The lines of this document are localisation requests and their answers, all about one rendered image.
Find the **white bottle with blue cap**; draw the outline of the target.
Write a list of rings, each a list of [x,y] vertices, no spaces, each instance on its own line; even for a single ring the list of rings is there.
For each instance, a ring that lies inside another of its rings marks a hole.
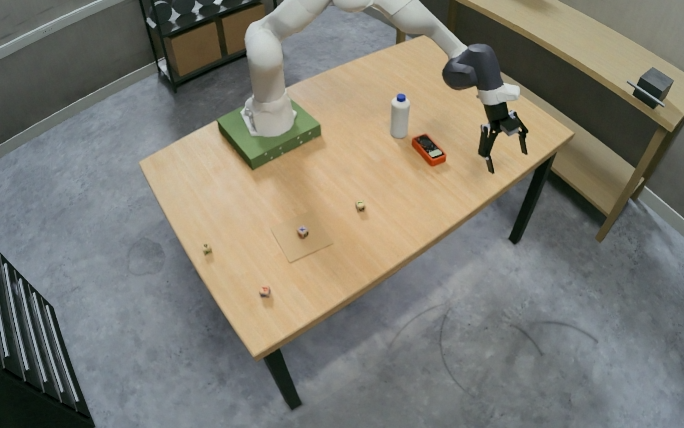
[[[397,139],[408,134],[410,102],[404,94],[397,94],[391,101],[390,135]]]

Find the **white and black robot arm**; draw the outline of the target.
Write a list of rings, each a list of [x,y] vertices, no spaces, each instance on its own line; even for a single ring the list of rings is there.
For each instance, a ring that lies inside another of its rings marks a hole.
[[[290,98],[287,100],[280,43],[301,32],[329,6],[356,13],[369,5],[379,9],[400,31],[426,35],[447,54],[442,78],[451,89],[476,86],[476,98],[485,105],[519,99],[519,87],[503,82],[490,46],[473,44],[467,48],[419,0],[284,0],[272,13],[250,24],[245,36],[253,96],[240,113],[251,136],[279,136],[290,130],[296,116]]]

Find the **orange digital multimeter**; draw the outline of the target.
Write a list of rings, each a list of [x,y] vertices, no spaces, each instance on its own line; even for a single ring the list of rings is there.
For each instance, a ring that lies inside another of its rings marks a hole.
[[[412,146],[432,167],[446,161],[446,153],[426,133],[413,137]]]

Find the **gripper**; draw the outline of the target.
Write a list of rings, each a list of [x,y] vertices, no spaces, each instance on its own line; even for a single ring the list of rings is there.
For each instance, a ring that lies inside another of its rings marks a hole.
[[[487,163],[487,168],[488,171],[492,174],[495,174],[494,168],[493,168],[493,163],[492,159],[490,156],[491,150],[493,148],[494,142],[496,137],[498,136],[499,133],[502,133],[503,131],[500,129],[500,124],[499,120],[504,119],[506,117],[511,117],[514,119],[518,119],[521,122],[520,129],[519,130],[519,142],[520,142],[520,147],[521,147],[521,152],[525,155],[528,155],[527,151],[527,146],[526,146],[526,137],[527,133],[529,133],[529,130],[526,128],[526,126],[523,124],[523,122],[519,119],[517,112],[510,110],[510,113],[508,111],[508,106],[507,102],[502,102],[497,105],[485,105],[483,104],[486,117],[488,119],[488,124],[486,125],[480,125],[481,129],[481,135],[480,135],[480,142],[479,142],[479,148],[478,148],[478,155],[482,156]],[[507,114],[509,115],[507,116]],[[499,119],[499,120],[497,120]],[[496,121],[493,121],[496,120]],[[490,130],[489,130],[490,128]],[[493,133],[495,131],[495,133]],[[489,136],[488,136],[489,132]],[[487,141],[488,139],[488,141]],[[487,151],[487,152],[486,152]]]

